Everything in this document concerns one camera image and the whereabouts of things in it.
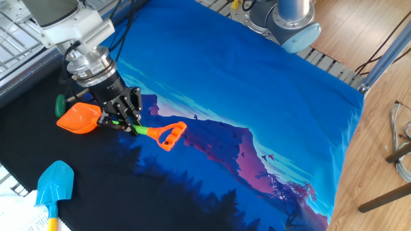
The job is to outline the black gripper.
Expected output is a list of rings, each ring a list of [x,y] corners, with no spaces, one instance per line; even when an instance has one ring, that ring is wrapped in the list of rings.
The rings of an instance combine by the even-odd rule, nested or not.
[[[139,135],[137,129],[134,128],[134,125],[141,126],[140,111],[143,104],[139,87],[128,89],[119,73],[115,72],[101,83],[89,87],[89,90],[99,106],[103,107],[97,125],[127,132],[133,137]],[[126,98],[130,99],[133,106],[132,112],[126,110],[128,106]],[[126,110],[126,112],[124,114],[122,112],[109,112],[117,109]]]

